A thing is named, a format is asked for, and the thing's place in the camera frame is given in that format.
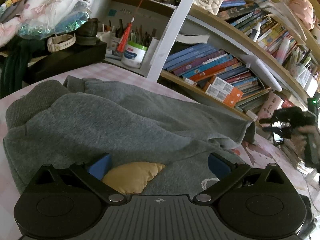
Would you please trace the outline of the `person right hand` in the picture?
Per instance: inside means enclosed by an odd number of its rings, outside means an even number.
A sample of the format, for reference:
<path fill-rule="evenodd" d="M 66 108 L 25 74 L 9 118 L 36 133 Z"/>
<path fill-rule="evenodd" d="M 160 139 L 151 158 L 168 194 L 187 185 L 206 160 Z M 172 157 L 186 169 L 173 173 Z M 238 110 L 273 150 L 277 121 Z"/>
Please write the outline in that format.
<path fill-rule="evenodd" d="M 316 141 L 316 145 L 319 147 L 319 130 L 316 126 L 306 125 L 298 127 L 292 134 L 291 140 L 296 148 L 300 152 L 303 152 L 306 146 L 306 136 L 313 135 Z"/>

